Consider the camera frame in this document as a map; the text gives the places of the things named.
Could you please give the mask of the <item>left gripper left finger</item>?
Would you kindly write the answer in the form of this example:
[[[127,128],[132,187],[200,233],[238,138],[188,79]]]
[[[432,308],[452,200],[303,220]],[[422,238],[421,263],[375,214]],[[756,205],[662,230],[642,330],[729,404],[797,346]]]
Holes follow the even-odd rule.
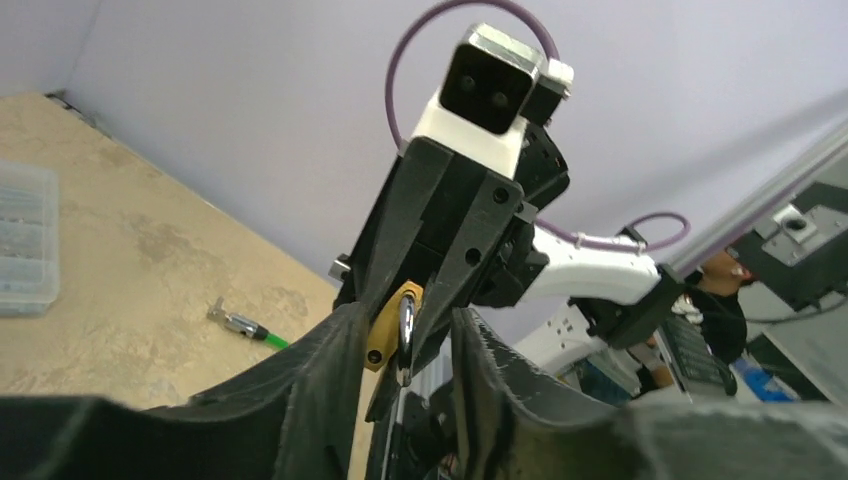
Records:
[[[183,405],[5,397],[5,479],[343,479],[367,323],[357,303]]]

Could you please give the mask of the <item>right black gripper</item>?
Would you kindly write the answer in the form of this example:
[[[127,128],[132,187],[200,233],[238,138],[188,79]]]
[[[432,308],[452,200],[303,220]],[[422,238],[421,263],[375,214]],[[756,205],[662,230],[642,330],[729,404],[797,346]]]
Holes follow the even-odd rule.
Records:
[[[423,290],[413,351],[446,311],[471,303],[513,306],[548,262],[535,250],[538,210],[570,183],[547,131],[530,125],[517,171],[508,179],[416,137],[399,155],[352,252],[335,306],[358,302],[374,318],[398,290]]]

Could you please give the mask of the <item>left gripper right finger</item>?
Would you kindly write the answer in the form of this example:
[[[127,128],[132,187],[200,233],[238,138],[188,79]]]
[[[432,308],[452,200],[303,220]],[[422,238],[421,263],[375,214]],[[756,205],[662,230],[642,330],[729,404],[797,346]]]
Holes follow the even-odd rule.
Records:
[[[818,403],[617,408],[541,371],[472,310],[451,314],[466,479],[843,479],[847,415]]]

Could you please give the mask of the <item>green cable lock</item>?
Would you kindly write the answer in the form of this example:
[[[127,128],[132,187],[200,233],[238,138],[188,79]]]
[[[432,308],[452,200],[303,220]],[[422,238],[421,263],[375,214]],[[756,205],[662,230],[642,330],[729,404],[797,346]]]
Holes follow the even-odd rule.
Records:
[[[260,323],[235,312],[223,308],[223,297],[218,297],[209,307],[206,317],[223,328],[243,336],[249,340],[264,343],[276,350],[289,347],[289,343],[280,336],[272,333]]]

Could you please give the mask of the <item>small brass padlock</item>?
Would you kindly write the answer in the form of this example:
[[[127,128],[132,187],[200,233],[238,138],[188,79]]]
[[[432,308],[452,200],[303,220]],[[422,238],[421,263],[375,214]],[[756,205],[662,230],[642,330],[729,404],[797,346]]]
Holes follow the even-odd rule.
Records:
[[[420,285],[403,283],[377,315],[367,340],[365,368],[378,372],[394,358],[401,387],[408,387],[413,378],[414,327],[422,297]]]

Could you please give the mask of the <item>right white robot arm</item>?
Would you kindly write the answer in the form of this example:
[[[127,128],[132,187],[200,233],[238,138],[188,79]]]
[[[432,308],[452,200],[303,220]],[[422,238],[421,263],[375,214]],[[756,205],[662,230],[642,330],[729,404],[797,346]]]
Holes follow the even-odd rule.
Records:
[[[449,336],[455,376],[481,375],[496,368],[500,342],[476,308],[552,295],[589,322],[565,350],[570,360],[633,346],[657,328],[680,280],[631,238],[563,240],[538,225],[515,177],[540,164],[521,154],[528,133],[543,130],[518,120],[495,135],[444,111],[421,119],[343,260],[329,321],[350,345],[348,361],[370,370],[392,361],[406,374]]]

